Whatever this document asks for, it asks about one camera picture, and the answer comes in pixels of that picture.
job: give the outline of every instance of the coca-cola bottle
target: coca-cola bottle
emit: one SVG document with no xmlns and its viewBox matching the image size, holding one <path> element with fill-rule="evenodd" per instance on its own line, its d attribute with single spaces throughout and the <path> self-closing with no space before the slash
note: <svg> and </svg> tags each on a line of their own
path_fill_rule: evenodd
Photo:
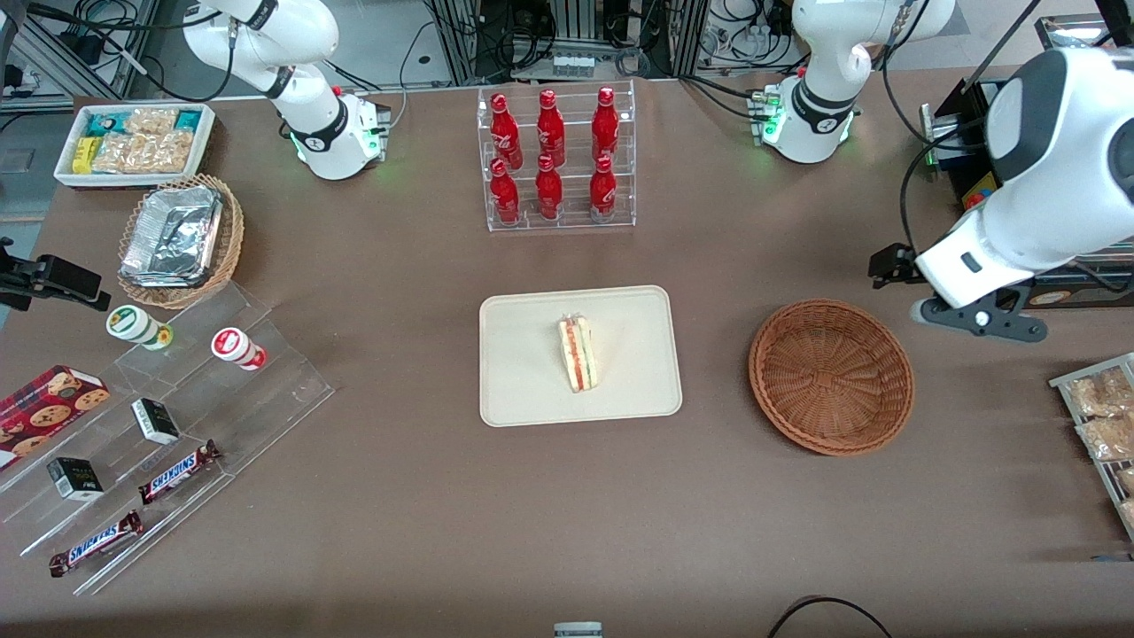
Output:
<svg viewBox="0 0 1134 638">
<path fill-rule="evenodd" d="M 492 95 L 492 145 L 497 156 L 508 162 L 513 170 L 524 165 L 524 152 L 519 150 L 519 126 L 508 112 L 508 99 L 501 93 Z"/>
<path fill-rule="evenodd" d="M 564 181 L 556 171 L 551 155 L 540 155 L 540 173 L 535 176 L 535 192 L 540 197 L 540 214 L 548 221 L 559 219 L 564 210 Z"/>
<path fill-rule="evenodd" d="M 599 88 L 599 108 L 591 120 L 591 154 L 595 161 L 603 153 L 615 155 L 618 150 L 618 111 L 615 110 L 615 90 L 609 86 Z"/>
<path fill-rule="evenodd" d="M 591 219 L 595 223 L 606 223 L 615 215 L 615 188 L 618 180 L 610 172 L 610 155 L 602 154 L 594 162 L 594 175 L 591 176 Z"/>
<path fill-rule="evenodd" d="M 556 92 L 547 88 L 540 91 L 540 119 L 535 122 L 540 134 L 540 152 L 551 155 L 557 167 L 567 161 L 567 134 L 564 130 L 564 116 L 556 105 Z"/>
<path fill-rule="evenodd" d="M 519 223 L 519 190 L 516 189 L 516 181 L 508 175 L 508 167 L 502 159 L 492 158 L 489 167 L 492 170 L 489 189 L 492 190 L 492 203 L 496 204 L 500 223 L 515 226 Z"/>
</svg>

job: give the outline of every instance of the brown table surface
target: brown table surface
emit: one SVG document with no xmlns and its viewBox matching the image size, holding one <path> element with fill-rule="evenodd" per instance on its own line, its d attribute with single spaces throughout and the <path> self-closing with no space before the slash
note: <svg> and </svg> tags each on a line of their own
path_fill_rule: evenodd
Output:
<svg viewBox="0 0 1134 638">
<path fill-rule="evenodd" d="M 908 112 L 957 70 L 895 73 Z M 916 150 L 879 78 L 836 156 L 793 164 L 676 82 L 637 82 L 638 226 L 585 236 L 484 228 L 475 90 L 411 96 L 389 160 L 339 182 L 302 165 L 266 101 L 214 104 L 209 171 L 247 216 L 236 279 L 339 389 L 239 479 L 93 597 L 0 558 L 0 631 L 24 636 L 762 636 L 807 594 L 897 636 L 1134 633 L 1134 565 L 1085 562 L 1124 534 L 1047 380 L 1134 350 L 1131 312 L 1043 316 L 1034 347 L 908 321 L 924 286 L 872 290 L 902 238 Z M 397 104 L 397 97 L 391 100 Z M 36 254 L 101 272 L 137 192 L 60 187 Z M 911 188 L 922 243 L 956 216 Z M 657 283 L 685 405 L 672 417 L 493 429 L 477 414 L 477 308 L 491 295 Z M 745 375 L 769 314 L 857 304 L 905 346 L 917 401 L 885 450 L 831 459 L 785 440 Z M 14 312 L 0 392 L 126 350 L 103 315 Z M 871 635 L 812 607 L 781 636 Z"/>
</svg>

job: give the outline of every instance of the wicker basket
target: wicker basket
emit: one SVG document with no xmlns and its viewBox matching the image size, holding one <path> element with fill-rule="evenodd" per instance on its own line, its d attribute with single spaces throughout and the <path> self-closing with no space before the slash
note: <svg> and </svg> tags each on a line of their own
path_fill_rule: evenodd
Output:
<svg viewBox="0 0 1134 638">
<path fill-rule="evenodd" d="M 816 298 L 779 308 L 748 354 L 756 401 L 784 435 L 832 457 L 898 436 L 914 405 L 902 344 L 866 312 Z"/>
<path fill-rule="evenodd" d="M 232 278 L 236 262 L 240 258 L 240 241 L 244 239 L 244 212 L 240 202 L 232 196 L 232 190 L 223 181 L 209 175 L 195 175 L 188 179 L 178 179 L 158 186 L 161 189 L 188 188 L 191 186 L 209 186 L 215 188 L 225 197 L 225 207 L 220 213 L 220 230 L 217 232 L 217 246 L 213 248 L 213 272 L 203 286 L 197 288 L 143 288 L 127 282 L 121 275 L 118 282 L 126 290 L 126 296 L 147 305 L 156 305 L 167 309 L 181 309 L 194 301 L 204 298 L 225 287 Z M 134 224 L 142 211 L 142 202 L 134 206 L 134 214 L 126 222 L 126 231 L 118 244 L 118 257 L 126 256 L 126 248 L 134 236 Z"/>
</svg>

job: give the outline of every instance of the acrylic bottle rack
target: acrylic bottle rack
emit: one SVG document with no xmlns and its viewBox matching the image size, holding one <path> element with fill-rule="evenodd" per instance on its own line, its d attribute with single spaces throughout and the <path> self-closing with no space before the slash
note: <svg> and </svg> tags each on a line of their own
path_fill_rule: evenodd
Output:
<svg viewBox="0 0 1134 638">
<path fill-rule="evenodd" d="M 594 175 L 594 158 L 591 154 L 591 119 L 598 105 L 599 88 L 615 90 L 615 109 L 618 111 L 618 148 L 611 158 L 612 172 L 618 180 L 615 192 L 615 211 L 610 221 L 595 223 L 591 219 L 591 176 Z M 556 230 L 565 228 L 609 228 L 634 226 L 637 220 L 635 175 L 637 161 L 635 152 L 635 96 L 632 82 L 585 82 L 556 84 L 559 112 L 564 116 L 567 133 L 567 161 L 558 168 L 564 184 L 564 210 L 559 219 L 549 221 L 538 209 L 535 176 L 539 172 L 536 159 L 540 142 L 535 122 L 540 117 L 540 88 L 524 84 L 481 88 L 477 95 L 476 133 L 481 146 L 481 179 L 484 182 L 484 210 L 489 230 Z M 519 223 L 505 226 L 496 213 L 489 182 L 492 173 L 489 162 L 496 156 L 492 145 L 492 109 L 489 97 L 503 93 L 508 97 L 508 110 L 519 125 L 519 145 L 524 152 L 524 164 L 511 171 L 519 189 Z"/>
<path fill-rule="evenodd" d="M 59 579 L 76 595 L 102 589 L 333 394 L 268 313 L 232 282 L 183 309 L 169 322 L 174 343 L 168 349 L 130 349 L 99 375 L 111 392 L 102 407 L 0 474 L 2 529 L 22 556 L 43 565 L 44 578 L 52 555 L 137 510 L 143 535 L 120 541 Z M 268 352 L 263 368 L 249 373 L 213 357 L 210 341 L 228 326 Z M 142 397 L 166 405 L 181 433 L 177 443 L 143 439 L 130 410 Z M 223 456 L 143 507 L 137 487 L 210 439 Z M 61 499 L 45 468 L 56 457 L 88 460 L 104 493 L 87 503 Z"/>
</svg>

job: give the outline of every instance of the cookie box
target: cookie box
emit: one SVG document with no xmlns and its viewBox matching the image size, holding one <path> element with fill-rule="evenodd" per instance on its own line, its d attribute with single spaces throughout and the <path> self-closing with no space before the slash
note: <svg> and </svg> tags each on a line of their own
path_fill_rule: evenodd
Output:
<svg viewBox="0 0 1134 638">
<path fill-rule="evenodd" d="M 135 105 L 153 109 L 177 109 L 179 111 L 201 111 L 201 119 L 193 134 L 193 145 L 189 147 L 189 158 L 185 162 L 185 170 L 180 172 L 152 172 L 143 175 L 105 175 L 105 173 L 79 173 L 71 169 L 71 160 L 75 159 L 75 151 L 79 139 L 87 133 L 93 116 L 104 116 L 128 111 Z M 129 188 L 134 186 L 155 186 L 175 179 L 188 179 L 197 173 L 201 160 L 205 154 L 205 146 L 209 144 L 209 134 L 212 131 L 215 114 L 205 104 L 187 104 L 184 102 L 146 102 L 144 104 L 98 104 L 83 107 L 75 113 L 75 121 L 71 124 L 70 133 L 64 143 L 64 150 L 59 153 L 59 161 L 56 163 L 56 179 L 73 188 Z"/>
<path fill-rule="evenodd" d="M 109 397 L 101 380 L 56 366 L 0 400 L 0 470 L 26 457 Z"/>
</svg>

